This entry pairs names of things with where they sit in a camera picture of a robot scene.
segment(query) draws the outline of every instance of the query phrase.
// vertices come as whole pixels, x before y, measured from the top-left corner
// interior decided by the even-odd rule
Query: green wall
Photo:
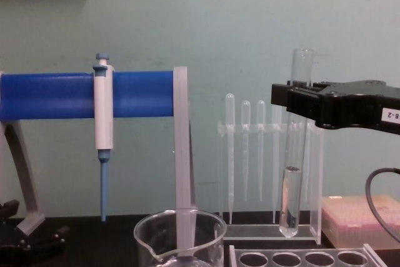
[[[315,81],[400,86],[399,37],[398,0],[0,0],[7,73],[91,72],[98,51],[117,71],[189,68],[197,200],[210,211],[218,208],[216,130],[226,93],[236,95],[237,108],[243,99],[254,108],[258,99],[269,103],[271,84],[289,78],[294,48],[316,50]],[[93,120],[22,126],[46,215],[99,214]],[[114,136],[110,214],[173,207],[172,119],[119,119]],[[399,145],[384,133],[327,132],[324,194],[362,194],[372,170],[397,165]],[[3,148],[0,202],[22,199]],[[383,193],[396,185],[388,178],[376,186]],[[270,200],[252,205],[271,209]]]

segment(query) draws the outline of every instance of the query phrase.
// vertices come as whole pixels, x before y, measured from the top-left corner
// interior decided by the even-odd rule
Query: black countertop
[[[138,250],[133,238],[133,228],[144,215],[111,216],[107,222],[99,217],[47,218],[31,236],[33,240],[48,238],[67,225],[70,227],[63,254],[32,267],[110,267],[137,266]],[[313,241],[264,241],[235,242],[237,248],[247,249],[297,249],[332,248],[327,239],[322,245]],[[225,261],[228,261],[228,243],[225,245]],[[400,250],[381,250],[376,253],[389,267],[400,266]]]

